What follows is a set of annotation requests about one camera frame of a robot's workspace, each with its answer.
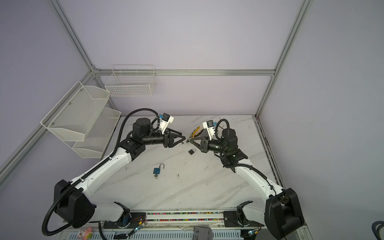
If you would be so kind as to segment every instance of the gray object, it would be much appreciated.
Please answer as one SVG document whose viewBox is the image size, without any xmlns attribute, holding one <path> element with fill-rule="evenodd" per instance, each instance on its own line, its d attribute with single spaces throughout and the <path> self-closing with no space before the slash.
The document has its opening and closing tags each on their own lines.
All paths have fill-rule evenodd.
<svg viewBox="0 0 384 240">
<path fill-rule="evenodd" d="M 194 226 L 193 240 L 213 240 L 212 229 L 208 226 Z"/>
</svg>

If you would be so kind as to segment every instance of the wall-mounted shelf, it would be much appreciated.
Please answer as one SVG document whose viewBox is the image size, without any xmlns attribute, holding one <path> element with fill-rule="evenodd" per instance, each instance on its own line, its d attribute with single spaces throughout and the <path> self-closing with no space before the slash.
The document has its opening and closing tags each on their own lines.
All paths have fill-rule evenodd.
<svg viewBox="0 0 384 240">
<path fill-rule="evenodd" d="M 105 108 L 107 90 L 77 82 L 68 92 L 40 123 L 82 158 L 101 158 L 121 112 Z"/>
<path fill-rule="evenodd" d="M 78 84 L 79 89 L 60 112 L 50 122 L 41 121 L 62 141 L 84 141 L 109 99 L 107 90 L 83 86 L 80 82 L 75 85 Z"/>
<path fill-rule="evenodd" d="M 105 89 L 112 97 L 152 96 L 156 87 L 152 65 L 112 65 Z"/>
<path fill-rule="evenodd" d="M 121 112 L 104 108 L 84 141 L 65 142 L 82 158 L 101 158 Z"/>
</svg>

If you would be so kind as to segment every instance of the blue padlock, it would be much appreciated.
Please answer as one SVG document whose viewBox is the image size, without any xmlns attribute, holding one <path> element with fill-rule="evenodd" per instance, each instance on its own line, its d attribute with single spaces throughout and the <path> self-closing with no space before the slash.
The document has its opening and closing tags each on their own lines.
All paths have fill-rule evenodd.
<svg viewBox="0 0 384 240">
<path fill-rule="evenodd" d="M 160 167 L 161 167 L 161 165 L 163 165 L 163 169 L 164 169 L 164 167 L 165 167 L 164 163 L 160 163 L 160 166 L 159 166 L 159 167 L 155 167 L 155 168 L 153 169 L 153 174 L 155 175 L 155 178 L 156 178 L 156 179 L 157 179 L 157 175 L 160 174 Z"/>
<path fill-rule="evenodd" d="M 160 174 L 160 168 L 155 167 L 153 169 L 153 174 Z"/>
</svg>

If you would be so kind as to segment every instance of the white marble tabletop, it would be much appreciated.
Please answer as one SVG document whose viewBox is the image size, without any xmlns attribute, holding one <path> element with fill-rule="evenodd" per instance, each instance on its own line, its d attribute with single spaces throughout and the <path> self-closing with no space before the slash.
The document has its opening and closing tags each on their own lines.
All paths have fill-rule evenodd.
<svg viewBox="0 0 384 240">
<path fill-rule="evenodd" d="M 132 130 L 139 117 L 130 117 L 124 127 L 122 139 Z M 251 115 L 228 116 L 175 116 L 168 127 L 182 132 L 188 138 L 202 122 L 226 118 L 236 131 L 238 146 L 269 179 L 274 180 L 263 145 Z M 106 153 L 116 144 L 124 117 L 121 117 Z M 202 153 L 191 143 L 164 148 L 162 144 L 146 146 L 146 150 L 133 162 L 118 170 L 91 197 L 95 202 L 118 201 L 132 210 L 180 210 L 235 208 L 247 200 L 260 202 L 257 193 L 240 176 L 222 167 L 213 152 Z M 153 169 L 161 168 L 158 179 Z"/>
</svg>

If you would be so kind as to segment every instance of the pliers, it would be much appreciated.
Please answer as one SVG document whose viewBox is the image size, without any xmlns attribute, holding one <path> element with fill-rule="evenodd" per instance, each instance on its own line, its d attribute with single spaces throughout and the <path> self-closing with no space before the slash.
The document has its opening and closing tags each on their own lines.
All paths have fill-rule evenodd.
<svg viewBox="0 0 384 240">
<path fill-rule="evenodd" d="M 191 138 L 195 138 L 195 137 L 197 137 L 198 135 L 200 135 L 202 132 L 203 132 L 203 130 L 204 129 L 202 129 L 199 133 L 197 133 L 197 131 L 200 129 L 200 126 L 199 127 L 197 127 L 194 131 L 193 131 L 193 133 L 189 136 L 189 138 L 187 139 L 187 142 L 189 142 L 189 140 L 191 139 Z"/>
</svg>

